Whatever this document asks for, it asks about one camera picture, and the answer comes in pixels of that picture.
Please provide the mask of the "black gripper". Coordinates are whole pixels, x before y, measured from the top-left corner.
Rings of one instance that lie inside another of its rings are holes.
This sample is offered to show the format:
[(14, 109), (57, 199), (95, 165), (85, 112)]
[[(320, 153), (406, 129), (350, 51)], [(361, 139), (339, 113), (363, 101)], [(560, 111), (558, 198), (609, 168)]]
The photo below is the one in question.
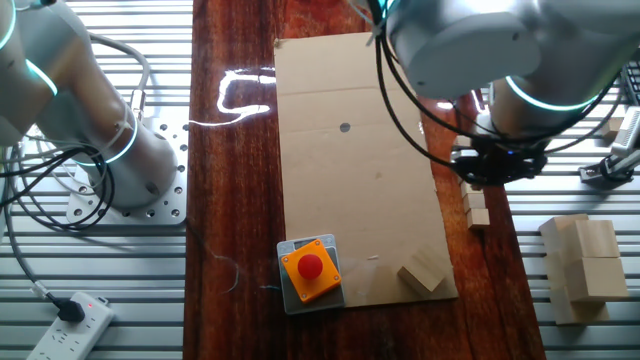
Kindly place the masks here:
[[(451, 163), (456, 174), (467, 183), (478, 183), (476, 174), (479, 153), (475, 149), (458, 149), (451, 152)], [(493, 147), (480, 157), (481, 177), (488, 185), (504, 185), (521, 179), (538, 176), (548, 162), (544, 153), (528, 154)]]

